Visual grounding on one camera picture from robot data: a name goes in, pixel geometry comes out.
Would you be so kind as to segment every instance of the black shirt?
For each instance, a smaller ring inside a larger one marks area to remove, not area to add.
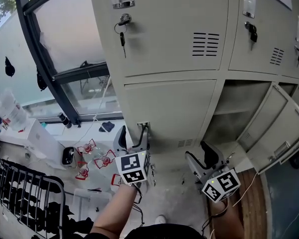
[[[189,238],[201,239],[202,236],[195,229],[176,224],[159,224],[149,227],[142,227],[132,230],[126,239],[175,239]],[[108,239],[108,237],[92,233],[85,236],[85,239]]]

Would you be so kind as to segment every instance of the concrete floor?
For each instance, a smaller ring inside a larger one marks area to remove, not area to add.
[[[22,147],[7,143],[1,145],[0,158],[9,158],[9,160],[25,166],[29,164],[31,169],[44,172],[47,175],[58,176],[63,180],[64,189],[67,192],[73,193],[76,188],[81,187],[78,180],[75,179],[76,170],[56,170],[49,167],[43,160],[38,161],[34,155],[26,160],[27,150]],[[151,156],[151,163],[155,165],[155,175],[150,177],[147,185],[142,185],[143,199],[139,204],[144,214],[144,226],[153,225],[157,216],[165,215],[169,223],[191,226],[201,232],[201,226],[207,217],[206,199],[194,184],[196,179],[189,170],[184,152],[182,150]],[[72,197],[69,195],[66,195],[66,204],[72,210]],[[124,238],[140,224],[141,214],[132,210],[121,237]],[[19,224],[15,216],[0,205],[1,238],[30,239],[34,234],[26,226]]]

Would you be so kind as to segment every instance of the window frame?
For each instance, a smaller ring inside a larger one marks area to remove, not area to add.
[[[80,127],[83,121],[93,121],[95,114],[80,115],[70,102],[61,85],[79,80],[110,75],[106,62],[99,64],[82,65],[57,73],[48,51],[40,43],[40,27],[34,11],[49,0],[15,0],[16,10],[21,24],[22,32],[30,53],[36,63],[37,69],[47,84],[61,109],[69,120]],[[121,120],[122,112],[97,114],[97,120]],[[40,122],[57,123],[58,117],[41,118]]]

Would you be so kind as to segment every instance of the open locker door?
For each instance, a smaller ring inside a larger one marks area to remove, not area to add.
[[[299,106],[272,83],[263,102],[237,141],[258,174],[299,149]]]

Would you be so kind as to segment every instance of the person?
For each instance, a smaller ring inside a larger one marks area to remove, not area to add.
[[[128,221],[134,200],[137,195],[136,186],[122,184],[104,211],[95,220],[91,232],[85,239],[118,239]],[[243,239],[242,224],[229,202],[212,204],[212,215],[217,239]],[[202,239],[195,229],[176,224],[164,224],[164,216],[156,219],[160,224],[140,227],[132,230],[126,239]]]

